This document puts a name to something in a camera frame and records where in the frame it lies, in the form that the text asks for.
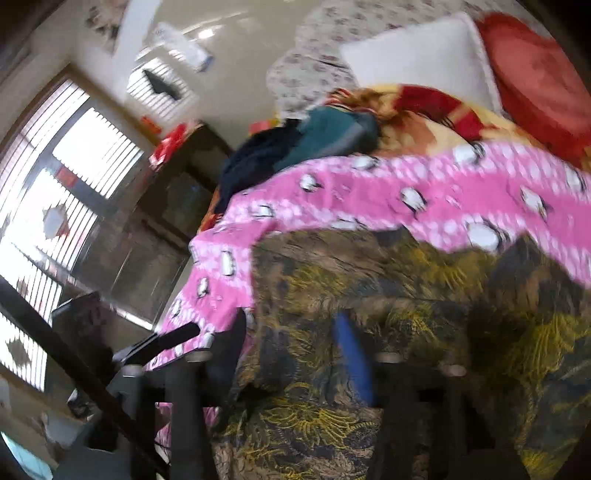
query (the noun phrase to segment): window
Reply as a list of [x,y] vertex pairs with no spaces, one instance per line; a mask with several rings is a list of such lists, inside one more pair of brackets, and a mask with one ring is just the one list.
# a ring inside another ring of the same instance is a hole
[[[0,275],[51,322],[63,285],[100,212],[143,152],[71,80],[35,110],[0,158]],[[63,208],[67,228],[44,233],[45,211]],[[0,362],[39,390],[46,353],[0,315]]]
[[[164,93],[156,94],[145,77],[143,70],[149,70],[158,75],[166,82],[176,86],[181,94],[181,99],[175,101]],[[187,84],[174,72],[174,70],[159,58],[155,58],[145,63],[129,77],[127,92],[150,112],[156,114],[159,118],[170,121],[173,116],[190,101],[194,94],[189,90]]]
[[53,150],[55,158],[107,198],[113,195],[141,154],[138,147],[93,108],[82,115]]

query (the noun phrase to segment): folded clothes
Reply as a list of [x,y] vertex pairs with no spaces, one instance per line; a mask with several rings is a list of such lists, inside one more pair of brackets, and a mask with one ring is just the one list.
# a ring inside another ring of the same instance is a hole
[[298,129],[301,139],[285,158],[273,165],[275,171],[312,158],[369,153],[378,145],[378,121],[370,112],[319,106]]
[[250,137],[228,157],[219,182],[219,200],[214,213],[224,213],[235,193],[254,187],[273,175],[273,164],[287,155],[301,133],[298,120]]
[[591,171],[591,95],[551,38],[509,15],[478,22],[503,108],[554,155]]

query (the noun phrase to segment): yellow floral fabric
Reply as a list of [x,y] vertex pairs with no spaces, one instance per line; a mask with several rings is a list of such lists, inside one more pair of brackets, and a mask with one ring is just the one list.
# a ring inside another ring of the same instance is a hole
[[[405,229],[303,231],[252,255],[254,346],[213,431],[222,478],[364,477],[381,410],[349,380],[333,341],[339,309],[377,352],[465,365],[476,408],[533,480],[554,476],[591,418],[591,296],[527,237],[494,257],[445,254]],[[426,478],[431,417],[425,405],[416,479]]]
[[513,122],[481,106],[418,85],[336,89],[325,102],[345,111],[371,112],[379,124],[377,157],[434,155],[459,145],[507,140],[545,149]]

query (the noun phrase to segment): red object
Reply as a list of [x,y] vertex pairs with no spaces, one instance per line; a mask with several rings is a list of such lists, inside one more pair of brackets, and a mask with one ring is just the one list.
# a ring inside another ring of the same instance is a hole
[[154,135],[160,135],[162,133],[162,128],[149,116],[144,115],[139,121]]
[[402,111],[415,112],[451,128],[469,142],[482,140],[484,130],[497,129],[494,125],[485,125],[476,112],[461,100],[430,87],[402,86],[397,96],[392,99],[391,109],[385,118],[380,115],[380,112],[367,107],[366,103],[371,105],[371,102],[361,102],[361,106],[359,106],[358,96],[344,88],[337,88],[328,95],[324,104],[356,112],[370,112],[378,119],[385,121],[388,120],[388,117],[393,118]]
[[591,95],[560,46],[509,15],[478,22],[504,109],[556,156],[591,170]]
[[150,165],[154,170],[170,160],[172,154],[183,144],[186,131],[187,125],[180,124],[160,142],[150,157]]
[[56,180],[67,189],[71,189],[78,181],[78,177],[68,168],[60,167],[56,173]]
[[205,230],[209,230],[213,228],[216,223],[218,223],[221,218],[221,213],[213,213],[213,209],[217,205],[217,201],[220,199],[220,192],[219,189],[216,188],[215,192],[213,192],[212,201],[209,203],[209,208],[207,209],[207,213],[201,220],[201,225],[199,226],[198,233],[204,232]]

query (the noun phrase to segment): white pillow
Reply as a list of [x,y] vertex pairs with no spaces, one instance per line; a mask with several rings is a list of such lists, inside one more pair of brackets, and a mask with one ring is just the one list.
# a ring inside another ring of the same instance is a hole
[[433,87],[501,113],[501,100],[476,25],[460,12],[340,47],[359,86]]

